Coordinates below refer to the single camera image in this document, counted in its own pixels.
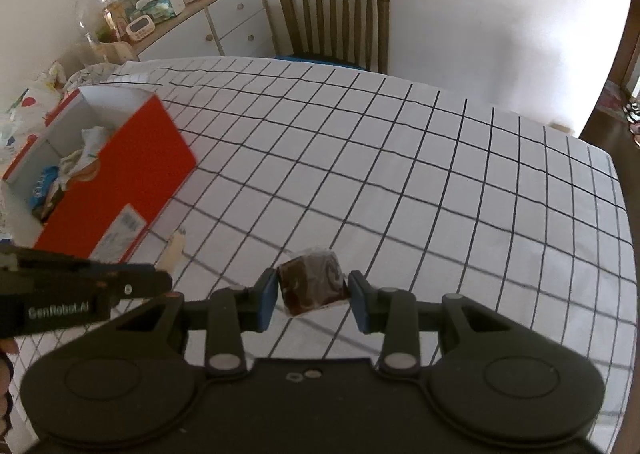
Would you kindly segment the person left hand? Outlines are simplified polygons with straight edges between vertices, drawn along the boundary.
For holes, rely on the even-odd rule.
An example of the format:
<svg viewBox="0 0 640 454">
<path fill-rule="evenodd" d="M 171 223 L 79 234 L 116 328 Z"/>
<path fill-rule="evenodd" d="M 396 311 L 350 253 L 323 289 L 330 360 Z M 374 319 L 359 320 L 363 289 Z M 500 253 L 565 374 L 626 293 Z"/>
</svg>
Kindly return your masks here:
<svg viewBox="0 0 640 454">
<path fill-rule="evenodd" d="M 0 415 L 1 439 L 11 429 L 10 414 L 13 408 L 13 399 L 10 393 L 10 384 L 14 376 L 14 365 L 11 356 L 16 356 L 20 352 L 14 338 L 3 338 L 0 340 Z"/>
</svg>

